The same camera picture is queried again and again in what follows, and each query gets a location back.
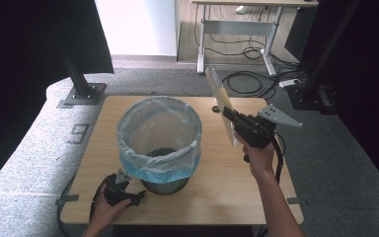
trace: gray floor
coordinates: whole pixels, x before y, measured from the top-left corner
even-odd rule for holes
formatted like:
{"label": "gray floor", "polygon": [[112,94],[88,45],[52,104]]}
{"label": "gray floor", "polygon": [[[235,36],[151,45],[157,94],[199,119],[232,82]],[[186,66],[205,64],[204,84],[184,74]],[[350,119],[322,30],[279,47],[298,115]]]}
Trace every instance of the gray floor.
{"label": "gray floor", "polygon": [[[107,89],[96,106],[61,105],[69,78],[47,89],[47,101],[23,142],[0,172],[0,236],[61,236],[55,201],[75,174],[98,114],[109,95],[211,96],[193,64],[168,57],[115,57],[115,74],[87,75]],[[217,67],[265,72],[261,67]],[[241,89],[256,82],[238,80]],[[230,92],[231,97],[242,97]],[[294,111],[282,89],[268,100],[304,127],[279,126],[287,144],[286,165],[300,198],[307,236],[379,236],[379,173],[337,116]],[[75,124],[88,124],[82,142]],[[83,225],[63,225],[80,236]],[[109,236],[108,229],[103,236]]]}

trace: forearm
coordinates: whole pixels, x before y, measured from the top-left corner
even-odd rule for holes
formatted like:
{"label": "forearm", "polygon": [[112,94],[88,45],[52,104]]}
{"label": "forearm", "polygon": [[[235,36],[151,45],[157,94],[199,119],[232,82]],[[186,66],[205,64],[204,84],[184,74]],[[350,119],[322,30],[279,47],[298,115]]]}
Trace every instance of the forearm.
{"label": "forearm", "polygon": [[273,173],[257,177],[269,236],[303,236]]}
{"label": "forearm", "polygon": [[102,229],[96,225],[90,224],[82,233],[82,237],[97,237],[101,233]]}

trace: black stand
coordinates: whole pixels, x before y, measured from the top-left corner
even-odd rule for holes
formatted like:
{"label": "black stand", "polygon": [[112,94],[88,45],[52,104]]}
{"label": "black stand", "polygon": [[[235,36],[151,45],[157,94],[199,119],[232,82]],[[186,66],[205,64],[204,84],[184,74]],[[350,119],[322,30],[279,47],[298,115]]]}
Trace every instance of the black stand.
{"label": "black stand", "polygon": [[320,111],[324,115],[333,115],[336,113],[336,93],[330,87],[322,86],[323,79],[325,78],[322,75],[322,69],[326,65],[332,50],[336,46],[343,30],[346,28],[346,25],[349,23],[350,18],[360,2],[361,0],[353,0],[347,6],[339,25],[318,59],[307,83],[305,85],[290,86],[287,88],[287,93],[294,110]]}
{"label": "black stand", "polygon": [[51,13],[48,13],[49,28],[54,35],[54,39],[57,44],[57,50],[63,62],[63,65],[72,79],[73,88],[64,100],[64,105],[89,105],[94,106],[100,100],[103,94],[106,84],[105,83],[88,83],[84,75],[76,68],[68,48],[66,47],[63,38],[60,35],[57,24],[52,17]]}

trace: wooden table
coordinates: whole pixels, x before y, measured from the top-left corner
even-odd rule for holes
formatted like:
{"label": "wooden table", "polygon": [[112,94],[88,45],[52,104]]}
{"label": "wooden table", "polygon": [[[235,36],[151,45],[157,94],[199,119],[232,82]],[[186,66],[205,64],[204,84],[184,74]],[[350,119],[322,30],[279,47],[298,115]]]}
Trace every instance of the wooden table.
{"label": "wooden table", "polygon": [[[120,168],[119,148],[115,130],[123,113],[138,96],[107,97],[86,148],[70,194],[79,195],[77,201],[67,202],[61,219],[65,223],[88,223],[91,200],[103,178]],[[201,158],[187,185],[176,194],[159,196],[151,192],[139,206],[131,206],[114,220],[116,224],[165,225],[253,225],[265,224],[260,192],[249,165],[243,161],[242,147],[233,147],[220,114],[211,108],[214,98],[176,97],[189,103],[202,122]],[[259,98],[231,98],[240,113],[255,115],[266,106]],[[286,198],[296,198],[287,167],[284,166],[280,185]],[[129,193],[145,190],[133,178]],[[299,204],[290,208],[301,223],[303,214]]]}
{"label": "wooden table", "polygon": [[[284,7],[317,7],[318,1],[304,0],[191,0],[193,4],[203,5],[201,16],[200,42],[198,48],[198,60],[196,71],[204,73],[204,34],[213,35],[239,35],[239,36],[264,36],[267,37],[265,48],[261,50],[264,63],[270,76],[275,76],[275,69],[269,57],[270,48],[278,29],[279,20]],[[234,5],[234,6],[269,6],[278,7],[273,22],[234,22],[234,21],[210,21],[205,19],[206,5]]]}

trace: desk leg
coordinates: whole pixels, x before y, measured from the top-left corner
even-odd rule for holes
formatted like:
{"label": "desk leg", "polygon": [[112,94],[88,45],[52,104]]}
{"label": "desk leg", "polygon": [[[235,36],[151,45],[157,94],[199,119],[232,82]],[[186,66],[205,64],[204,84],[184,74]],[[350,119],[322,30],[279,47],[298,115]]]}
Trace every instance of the desk leg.
{"label": "desk leg", "polygon": [[206,5],[202,5],[202,17],[201,17],[201,30],[199,33],[199,48],[198,48],[198,62],[196,65],[196,72],[200,75],[204,74],[204,25],[205,25],[205,8]]}
{"label": "desk leg", "polygon": [[276,16],[275,16],[275,21],[273,22],[272,29],[269,34],[269,39],[266,42],[265,49],[261,50],[269,76],[276,75],[275,69],[273,68],[272,62],[269,57],[269,52],[270,52],[270,48],[272,47],[273,40],[275,39],[276,30],[278,29],[279,20],[281,19],[283,9],[284,9],[283,7],[278,7],[278,11],[276,12]]}

